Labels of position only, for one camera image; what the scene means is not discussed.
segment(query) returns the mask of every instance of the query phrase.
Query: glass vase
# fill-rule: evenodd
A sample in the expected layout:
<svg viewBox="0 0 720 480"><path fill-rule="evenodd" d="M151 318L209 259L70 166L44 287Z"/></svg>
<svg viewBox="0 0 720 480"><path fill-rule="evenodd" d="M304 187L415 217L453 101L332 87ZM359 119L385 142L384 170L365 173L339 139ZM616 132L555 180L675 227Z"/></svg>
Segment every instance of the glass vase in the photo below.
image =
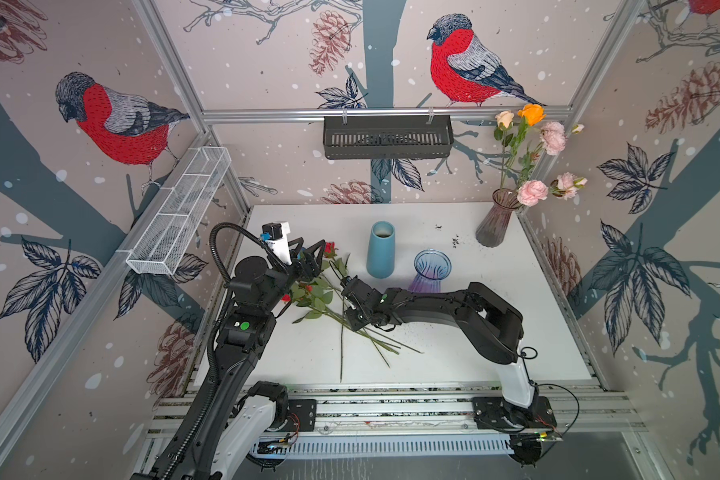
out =
<svg viewBox="0 0 720 480"><path fill-rule="evenodd" d="M494 206L490 208L488 215L475 232L475 236L484 246L499 246L504 241L507 233L507 225L512 212L520 208L522 204L518 202L518 192L509 188L500 188L494 192Z"/></svg>
<svg viewBox="0 0 720 480"><path fill-rule="evenodd" d="M439 250L423 250L413 261L416 277L408 288L411 292L440 293L440 281L451 273L451 261Z"/></svg>

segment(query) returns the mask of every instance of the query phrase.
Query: white table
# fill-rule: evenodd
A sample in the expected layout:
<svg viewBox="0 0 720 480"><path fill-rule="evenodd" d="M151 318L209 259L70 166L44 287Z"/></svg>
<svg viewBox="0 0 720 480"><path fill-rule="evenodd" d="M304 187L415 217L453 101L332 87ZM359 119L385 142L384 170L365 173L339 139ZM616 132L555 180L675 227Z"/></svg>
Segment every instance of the white table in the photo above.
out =
<svg viewBox="0 0 720 480"><path fill-rule="evenodd" d="M523 314L525 337L521 345L532 346L539 352L538 359L528 361L532 379L538 382L591 379L518 219L512 217L504 243L499 247L484 247L474 238L477 225L490 206L490 203L260 205L253 208L248 230L259 234L263 224L288 221L292 231L289 239L303 236L305 246L322 239L336 242L340 256L351 253L349 274L358 275L381 292L390 286L407 288L415 276L416 254L427 248L440 250L453 265L451 275L442 282L443 292L466 288L472 281L481 282ZM365 270L371 225L379 220L393 224L396 237L394 273L384 280L373 278ZM243 241L236 261L250 255L263 253L253 242ZM330 270L328 276L339 286ZM334 296L330 307L341 312L338 296ZM383 350L391 368L387 368L369 340L345 330L340 382L339 324L326 316L292 323L304 313L306 309L291 306L278 319L247 384L268 380L311 388L399 388L466 386L498 380L491 363L474 350L460 329L416 322L385 333L423 352L402 349L400 355L394 355ZM205 372L207 360L203 360L196 384L202 383Z"/></svg>

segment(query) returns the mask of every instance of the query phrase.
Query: hanging basket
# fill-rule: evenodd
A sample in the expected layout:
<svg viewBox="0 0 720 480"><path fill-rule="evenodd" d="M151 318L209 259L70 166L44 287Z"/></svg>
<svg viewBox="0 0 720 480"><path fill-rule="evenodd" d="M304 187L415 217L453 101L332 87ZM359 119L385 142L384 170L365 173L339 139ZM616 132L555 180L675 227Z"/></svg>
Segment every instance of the hanging basket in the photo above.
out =
<svg viewBox="0 0 720 480"><path fill-rule="evenodd" d="M454 132L449 115L326 117L322 144L330 160L446 158Z"/></svg>

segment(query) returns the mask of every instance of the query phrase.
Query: patterned wall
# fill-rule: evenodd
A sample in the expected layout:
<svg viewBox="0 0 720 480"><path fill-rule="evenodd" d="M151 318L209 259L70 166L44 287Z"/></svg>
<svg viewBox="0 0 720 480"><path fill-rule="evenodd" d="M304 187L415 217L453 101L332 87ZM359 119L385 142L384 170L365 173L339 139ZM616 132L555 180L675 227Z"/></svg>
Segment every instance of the patterned wall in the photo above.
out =
<svg viewBox="0 0 720 480"><path fill-rule="evenodd" d="M617 5L179 0L160 11L205 109L388 108L567 105ZM330 162L320 124L215 131L246 155L234 162L251 204L484 201L498 185L500 147L479 122L454 123L447 161Z"/></svg>
<svg viewBox="0 0 720 480"><path fill-rule="evenodd" d="M720 478L720 2L646 7L582 121L548 180L588 185L528 216L675 478Z"/></svg>
<svg viewBox="0 0 720 480"><path fill-rule="evenodd" d="M194 139L183 111L129 2L0 0L0 413ZM125 473L213 300L206 228L234 212L220 189L173 278L128 275L5 478Z"/></svg>

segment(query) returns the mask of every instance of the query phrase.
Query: white wire mesh basket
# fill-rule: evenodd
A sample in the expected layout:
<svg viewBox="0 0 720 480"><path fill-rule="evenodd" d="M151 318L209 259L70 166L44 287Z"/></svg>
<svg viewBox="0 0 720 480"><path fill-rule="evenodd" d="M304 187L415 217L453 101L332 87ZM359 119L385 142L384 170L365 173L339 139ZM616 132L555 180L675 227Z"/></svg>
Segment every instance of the white wire mesh basket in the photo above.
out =
<svg viewBox="0 0 720 480"><path fill-rule="evenodd" d="M176 272L231 162L226 148L198 149L128 255L126 263L137 274L173 275Z"/></svg>

